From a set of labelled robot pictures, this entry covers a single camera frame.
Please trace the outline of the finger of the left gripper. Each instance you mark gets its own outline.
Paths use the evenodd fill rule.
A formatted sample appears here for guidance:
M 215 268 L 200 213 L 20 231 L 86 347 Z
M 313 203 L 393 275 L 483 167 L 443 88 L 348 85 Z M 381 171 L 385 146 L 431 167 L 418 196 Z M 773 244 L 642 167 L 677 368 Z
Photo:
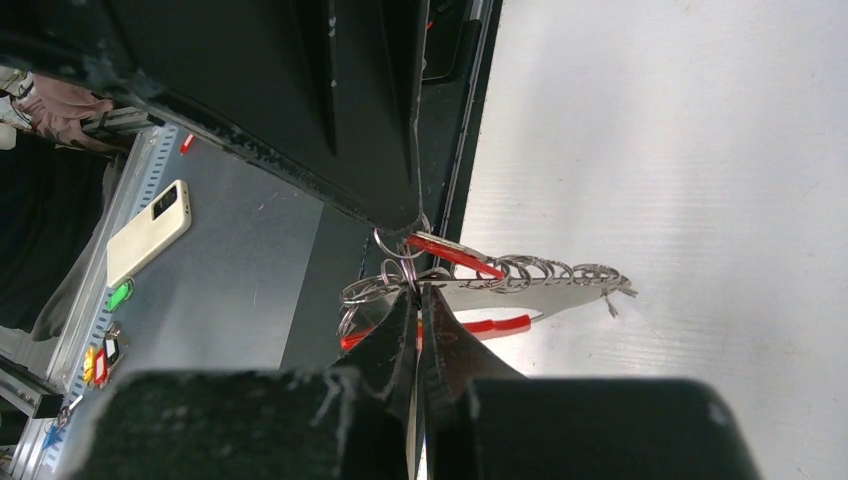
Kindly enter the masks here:
M 423 211 L 424 1 L 5 1 L 1 62 L 146 110 L 386 233 Z

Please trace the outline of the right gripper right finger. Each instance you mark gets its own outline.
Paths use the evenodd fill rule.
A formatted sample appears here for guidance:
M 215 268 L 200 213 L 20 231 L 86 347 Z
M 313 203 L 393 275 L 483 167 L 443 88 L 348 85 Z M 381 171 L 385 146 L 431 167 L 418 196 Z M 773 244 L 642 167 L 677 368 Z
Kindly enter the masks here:
M 432 479 L 756 479 L 737 422 L 683 378 L 529 378 L 422 289 Z

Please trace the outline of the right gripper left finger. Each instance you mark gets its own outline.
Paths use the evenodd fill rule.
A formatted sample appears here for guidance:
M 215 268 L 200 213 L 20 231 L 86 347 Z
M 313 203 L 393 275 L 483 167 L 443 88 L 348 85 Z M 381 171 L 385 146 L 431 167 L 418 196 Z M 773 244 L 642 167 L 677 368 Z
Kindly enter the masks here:
M 70 479 L 411 479 L 417 309 L 324 369 L 149 371 L 98 406 Z

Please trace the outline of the grey red keyring holder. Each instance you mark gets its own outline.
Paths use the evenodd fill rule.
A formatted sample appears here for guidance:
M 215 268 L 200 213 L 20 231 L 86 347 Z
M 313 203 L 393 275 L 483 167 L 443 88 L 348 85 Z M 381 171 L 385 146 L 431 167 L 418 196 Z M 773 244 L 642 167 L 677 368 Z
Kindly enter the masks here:
M 433 234 L 427 229 L 418 231 Z M 353 349 L 380 323 L 406 287 L 435 287 L 456 312 L 504 311 L 502 317 L 465 322 L 465 328 L 479 339 L 524 332 L 533 323 L 562 311 L 599 300 L 608 302 L 614 294 L 638 295 L 627 276 L 604 264 L 569 265 L 533 255 L 485 254 L 507 274 L 497 280 L 411 247 L 407 244 L 409 235 L 394 249 L 385 244 L 378 231 L 373 235 L 385 255 L 378 274 L 349 284 L 340 294 L 337 334 L 345 351 Z

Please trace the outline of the red tag key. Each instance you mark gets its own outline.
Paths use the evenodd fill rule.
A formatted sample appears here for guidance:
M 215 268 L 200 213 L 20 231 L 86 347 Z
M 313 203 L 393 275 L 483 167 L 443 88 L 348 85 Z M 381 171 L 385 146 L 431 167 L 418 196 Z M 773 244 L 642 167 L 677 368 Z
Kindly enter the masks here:
M 497 280 L 503 280 L 507 276 L 503 270 L 494 265 L 493 257 L 430 233 L 414 232 L 407 237 L 407 244 Z

